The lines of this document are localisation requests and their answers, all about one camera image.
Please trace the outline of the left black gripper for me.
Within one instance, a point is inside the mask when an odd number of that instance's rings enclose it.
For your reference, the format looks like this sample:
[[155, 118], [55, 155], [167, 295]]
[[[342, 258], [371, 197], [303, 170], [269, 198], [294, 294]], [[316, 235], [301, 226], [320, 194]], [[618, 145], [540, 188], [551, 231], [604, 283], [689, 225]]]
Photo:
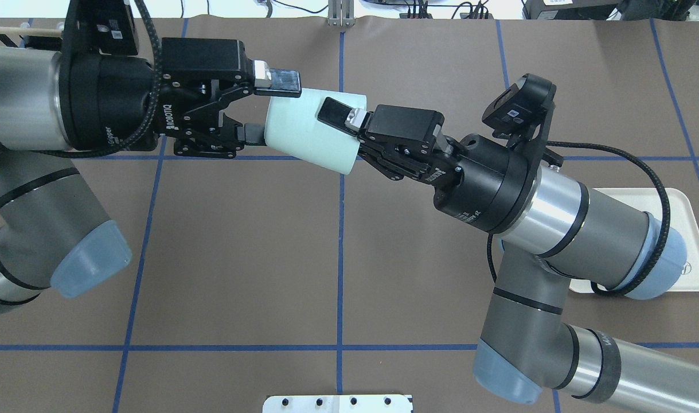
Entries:
[[67, 66], [71, 117], [65, 131], [79, 151], [152, 151], [160, 135], [179, 156], [234, 158], [245, 146], [267, 146], [264, 124], [222, 114], [250, 94], [300, 97], [299, 71], [270, 68], [247, 57], [240, 40], [163, 38], [160, 91], [155, 65], [133, 56], [90, 50]]

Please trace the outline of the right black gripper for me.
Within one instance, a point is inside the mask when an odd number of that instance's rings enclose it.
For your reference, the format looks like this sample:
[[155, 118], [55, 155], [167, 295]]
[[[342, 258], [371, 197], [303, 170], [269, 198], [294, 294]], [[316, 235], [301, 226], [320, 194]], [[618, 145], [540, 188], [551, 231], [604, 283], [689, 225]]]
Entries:
[[533, 191], [538, 166], [479, 134], [444, 135], [438, 111], [384, 104], [368, 111], [326, 97], [317, 120], [358, 137], [360, 157], [391, 180], [433, 186], [436, 209], [483, 232], [510, 228]]

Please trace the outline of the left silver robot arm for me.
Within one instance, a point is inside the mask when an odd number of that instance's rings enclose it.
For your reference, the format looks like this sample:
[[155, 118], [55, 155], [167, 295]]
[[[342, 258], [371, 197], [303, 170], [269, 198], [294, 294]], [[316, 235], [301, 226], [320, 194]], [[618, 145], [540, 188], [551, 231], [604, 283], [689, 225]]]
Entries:
[[152, 151], [159, 134], [229, 158], [263, 138], [221, 113], [244, 96], [301, 95], [297, 71], [239, 40], [167, 38], [166, 70], [137, 40], [58, 49], [0, 45], [0, 315], [54, 288], [77, 297], [132, 252], [72, 156]]

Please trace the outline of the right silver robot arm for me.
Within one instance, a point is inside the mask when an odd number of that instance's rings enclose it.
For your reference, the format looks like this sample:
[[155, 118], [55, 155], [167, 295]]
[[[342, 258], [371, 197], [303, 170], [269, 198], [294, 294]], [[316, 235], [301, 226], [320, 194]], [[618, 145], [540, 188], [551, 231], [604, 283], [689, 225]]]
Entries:
[[433, 186], [436, 209], [501, 239], [473, 366], [483, 388], [520, 404], [551, 388], [634, 411], [699, 412], [698, 366], [561, 319], [572, 279], [655, 298], [679, 279], [686, 248], [666, 200], [657, 219], [558, 172], [546, 148], [553, 109], [551, 92], [500, 96], [483, 122], [505, 145], [478, 134], [458, 143], [430, 110], [323, 98], [317, 117], [357, 138], [362, 159], [391, 180]]

